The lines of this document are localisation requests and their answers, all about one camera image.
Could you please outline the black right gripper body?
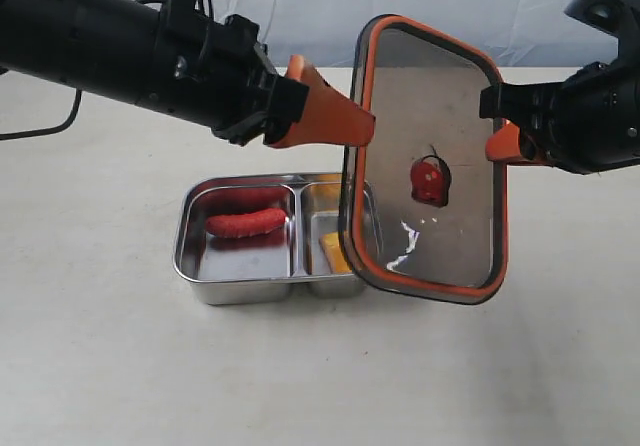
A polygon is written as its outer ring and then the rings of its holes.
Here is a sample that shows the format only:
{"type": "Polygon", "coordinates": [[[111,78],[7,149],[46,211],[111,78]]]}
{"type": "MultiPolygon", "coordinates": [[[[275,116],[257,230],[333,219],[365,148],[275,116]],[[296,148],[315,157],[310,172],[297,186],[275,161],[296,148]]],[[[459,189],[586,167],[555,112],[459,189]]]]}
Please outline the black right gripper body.
{"type": "Polygon", "coordinates": [[[563,82],[499,83],[480,95],[479,116],[513,122],[545,165],[588,175],[639,164],[639,66],[595,62],[563,82]]]}

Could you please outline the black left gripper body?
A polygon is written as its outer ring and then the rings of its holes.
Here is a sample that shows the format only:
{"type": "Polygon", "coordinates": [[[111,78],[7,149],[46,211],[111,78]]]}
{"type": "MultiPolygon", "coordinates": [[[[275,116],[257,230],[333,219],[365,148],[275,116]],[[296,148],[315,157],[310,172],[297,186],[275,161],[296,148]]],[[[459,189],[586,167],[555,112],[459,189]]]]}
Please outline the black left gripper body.
{"type": "Polygon", "coordinates": [[[218,23],[163,14],[153,50],[152,109],[234,145],[284,138],[302,118],[308,87],[277,73],[258,32],[239,15],[218,23]]]}

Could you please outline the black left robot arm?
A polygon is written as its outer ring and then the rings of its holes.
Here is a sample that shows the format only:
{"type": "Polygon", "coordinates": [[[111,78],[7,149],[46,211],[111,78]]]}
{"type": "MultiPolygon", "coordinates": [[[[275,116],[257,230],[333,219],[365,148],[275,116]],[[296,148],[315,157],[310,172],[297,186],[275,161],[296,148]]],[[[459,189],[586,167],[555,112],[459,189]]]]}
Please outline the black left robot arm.
{"type": "Polygon", "coordinates": [[[207,127],[243,146],[359,147],[368,111],[300,55],[279,73],[258,26],[211,0],[1,0],[1,69],[207,127]]]}

